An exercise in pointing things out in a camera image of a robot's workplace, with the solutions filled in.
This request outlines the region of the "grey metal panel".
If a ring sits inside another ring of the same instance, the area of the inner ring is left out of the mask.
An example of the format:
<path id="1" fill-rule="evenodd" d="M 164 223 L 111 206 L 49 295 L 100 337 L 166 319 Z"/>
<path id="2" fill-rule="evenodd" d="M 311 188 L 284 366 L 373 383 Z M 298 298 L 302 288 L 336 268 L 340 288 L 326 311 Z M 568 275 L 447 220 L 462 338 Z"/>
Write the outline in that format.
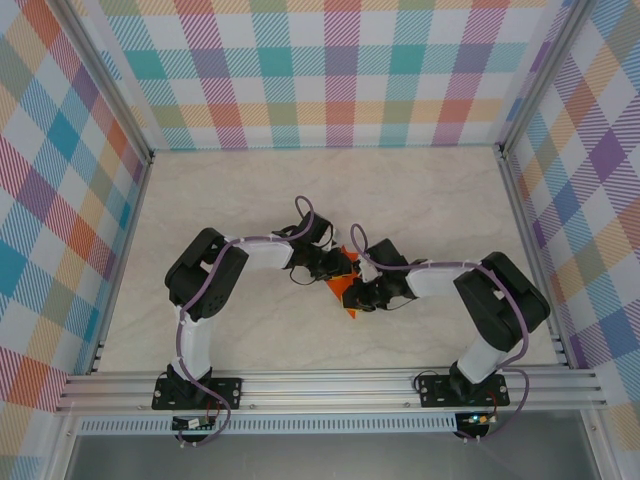
<path id="1" fill-rule="evenodd" d="M 586 449 L 449 435 L 229 435 L 201 448 L 165 436 L 83 436 L 65 480 L 600 480 Z"/>

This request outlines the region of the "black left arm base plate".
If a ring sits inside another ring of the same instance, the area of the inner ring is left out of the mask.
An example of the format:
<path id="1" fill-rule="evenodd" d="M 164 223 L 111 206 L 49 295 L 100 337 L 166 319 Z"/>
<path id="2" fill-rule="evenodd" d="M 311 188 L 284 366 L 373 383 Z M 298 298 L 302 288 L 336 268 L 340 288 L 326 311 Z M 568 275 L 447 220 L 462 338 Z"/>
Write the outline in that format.
<path id="1" fill-rule="evenodd" d="M 241 378 L 208 378 L 204 379 L 202 384 L 223 398 L 231 410 L 240 407 Z M 223 409 L 219 400 L 180 376 L 162 377 L 155 383 L 151 401 L 153 410 L 207 410 L 217 407 Z"/>

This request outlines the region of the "round controller board with LED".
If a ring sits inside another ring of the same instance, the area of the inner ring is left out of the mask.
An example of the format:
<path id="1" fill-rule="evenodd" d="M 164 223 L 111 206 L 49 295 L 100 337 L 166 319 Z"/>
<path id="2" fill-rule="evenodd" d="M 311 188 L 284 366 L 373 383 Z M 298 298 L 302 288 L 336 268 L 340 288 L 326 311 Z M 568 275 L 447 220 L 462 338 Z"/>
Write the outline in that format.
<path id="1" fill-rule="evenodd" d="M 455 415 L 456 431 L 454 434 L 463 440 L 478 440 L 486 436 L 490 426 L 497 421 L 494 413 L 465 412 Z"/>

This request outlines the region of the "small black controller board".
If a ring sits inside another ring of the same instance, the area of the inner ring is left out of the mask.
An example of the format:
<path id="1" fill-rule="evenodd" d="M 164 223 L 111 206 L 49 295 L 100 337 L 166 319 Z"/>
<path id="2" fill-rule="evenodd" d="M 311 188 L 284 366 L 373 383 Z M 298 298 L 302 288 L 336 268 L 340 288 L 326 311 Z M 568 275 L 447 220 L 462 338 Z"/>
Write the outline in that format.
<path id="1" fill-rule="evenodd" d="M 182 432 L 211 431 L 216 426 L 217 418 L 211 416 L 174 416 L 171 428 Z"/>

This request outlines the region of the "long aluminium mounting rail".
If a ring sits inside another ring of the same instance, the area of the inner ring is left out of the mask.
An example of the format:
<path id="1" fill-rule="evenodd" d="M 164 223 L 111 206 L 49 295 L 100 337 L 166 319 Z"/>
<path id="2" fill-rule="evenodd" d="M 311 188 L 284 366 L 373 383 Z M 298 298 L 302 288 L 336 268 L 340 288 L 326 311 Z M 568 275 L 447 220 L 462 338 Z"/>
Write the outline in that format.
<path id="1" fill-rule="evenodd" d="M 421 375 L 445 375 L 443 369 L 364 369 L 301 371 L 218 371 L 214 378 L 241 378 L 240 407 L 232 414 L 365 414 L 492 412 L 599 409 L 607 405 L 591 370 L 558 366 L 505 369 L 510 405 L 504 407 L 423 408 L 414 382 Z M 203 415 L 207 410 L 151 408 L 156 372 L 106 372 L 68 378 L 56 408 L 64 415 Z"/>

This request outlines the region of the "aluminium frame leg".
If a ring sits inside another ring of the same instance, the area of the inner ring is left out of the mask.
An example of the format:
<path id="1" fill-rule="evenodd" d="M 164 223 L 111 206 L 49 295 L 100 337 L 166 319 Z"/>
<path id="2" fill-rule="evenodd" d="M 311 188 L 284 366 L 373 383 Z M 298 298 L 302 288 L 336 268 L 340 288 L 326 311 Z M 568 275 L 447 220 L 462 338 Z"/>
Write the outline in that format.
<path id="1" fill-rule="evenodd" d="M 588 409 L 581 410 L 580 414 L 601 480 L 620 480 L 602 414 Z"/>
<path id="2" fill-rule="evenodd" d="M 65 480 L 78 435 L 79 423 L 79 417 L 76 415 L 65 415 L 58 419 L 53 450 L 44 480 Z"/>

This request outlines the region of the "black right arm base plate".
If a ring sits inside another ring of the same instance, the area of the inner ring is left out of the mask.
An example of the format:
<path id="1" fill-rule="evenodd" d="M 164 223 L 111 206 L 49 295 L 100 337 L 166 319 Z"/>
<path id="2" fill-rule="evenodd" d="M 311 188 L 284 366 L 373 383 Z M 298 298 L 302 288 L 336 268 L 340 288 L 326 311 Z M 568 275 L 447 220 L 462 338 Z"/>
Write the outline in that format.
<path id="1" fill-rule="evenodd" d="M 480 384 L 463 379 L 458 385 L 450 375 L 421 375 L 414 382 L 423 408 L 504 407 L 510 397 L 503 375 L 494 374 Z"/>

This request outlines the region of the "aluminium corner post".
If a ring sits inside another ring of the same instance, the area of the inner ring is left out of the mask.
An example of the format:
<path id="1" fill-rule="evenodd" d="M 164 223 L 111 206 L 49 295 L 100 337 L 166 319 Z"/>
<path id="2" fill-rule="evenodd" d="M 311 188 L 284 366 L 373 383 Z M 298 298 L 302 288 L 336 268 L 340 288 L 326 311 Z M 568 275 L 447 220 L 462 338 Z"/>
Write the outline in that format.
<path id="1" fill-rule="evenodd" d="M 115 118 L 120 122 L 128 140 L 144 159 L 144 162 L 152 164 L 154 152 L 143 136 L 137 121 L 122 97 L 99 50 L 87 33 L 80 16 L 76 13 L 72 2 L 70 0 L 46 0 L 46 3 L 69 36 L 98 90 L 103 94 Z"/>
<path id="2" fill-rule="evenodd" d="M 523 135 L 598 0 L 548 0 L 490 134 L 499 159 Z"/>

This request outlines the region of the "orange paper sheet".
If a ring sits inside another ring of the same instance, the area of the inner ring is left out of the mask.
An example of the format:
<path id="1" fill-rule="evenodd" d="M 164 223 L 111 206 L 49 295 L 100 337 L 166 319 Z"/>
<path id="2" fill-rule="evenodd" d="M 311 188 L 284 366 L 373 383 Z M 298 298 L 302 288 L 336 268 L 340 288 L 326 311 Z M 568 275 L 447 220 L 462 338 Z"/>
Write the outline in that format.
<path id="1" fill-rule="evenodd" d="M 354 271 L 354 278 L 333 278 L 334 275 L 351 271 Z M 355 279 L 360 277 L 359 255 L 350 252 L 344 245 L 333 247 L 329 252 L 327 274 L 329 278 L 326 280 L 326 284 L 342 306 L 343 295 L 354 284 Z M 345 311 L 352 319 L 356 319 L 359 312 L 358 309 L 349 307 Z"/>

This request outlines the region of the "aluminium side rail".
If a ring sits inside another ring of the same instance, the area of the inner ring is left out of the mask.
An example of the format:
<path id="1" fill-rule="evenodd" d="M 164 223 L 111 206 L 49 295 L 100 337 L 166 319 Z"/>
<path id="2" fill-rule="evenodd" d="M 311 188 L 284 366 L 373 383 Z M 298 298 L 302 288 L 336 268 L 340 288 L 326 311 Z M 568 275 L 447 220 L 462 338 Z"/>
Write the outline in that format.
<path id="1" fill-rule="evenodd" d="M 494 154 L 531 271 L 532 283 L 543 294 L 551 308 L 551 313 L 546 323 L 548 325 L 552 346 L 556 352 L 556 358 L 561 366 L 571 368 L 571 355 L 565 346 L 563 327 L 558 319 L 554 297 L 542 269 L 541 256 L 536 238 L 528 223 L 524 202 L 516 185 L 513 169 L 499 145 L 494 146 Z"/>
<path id="2" fill-rule="evenodd" d="M 122 252 L 118 259 L 118 262 L 116 263 L 116 268 L 114 270 L 115 276 L 109 290 L 109 296 L 107 298 L 104 311 L 99 317 L 99 322 L 97 324 L 97 328 L 95 331 L 95 338 L 90 343 L 90 350 L 89 350 L 90 355 L 88 356 L 87 360 L 83 365 L 83 375 L 91 375 L 92 373 L 96 372 L 97 366 L 101 359 L 101 352 L 104 349 L 104 345 L 108 336 L 108 331 L 111 325 L 113 313 L 117 303 L 118 294 L 124 278 L 127 261 L 130 255 L 137 224 L 138 224 L 141 210 L 144 204 L 145 195 L 146 195 L 149 181 L 151 178 L 151 172 L 155 162 L 155 158 L 156 158 L 156 152 L 151 151 L 150 157 L 146 161 L 143 169 L 140 189 L 139 189 L 136 201 L 134 203 L 134 208 L 129 218 L 129 223 L 126 230 L 126 236 L 123 242 Z"/>

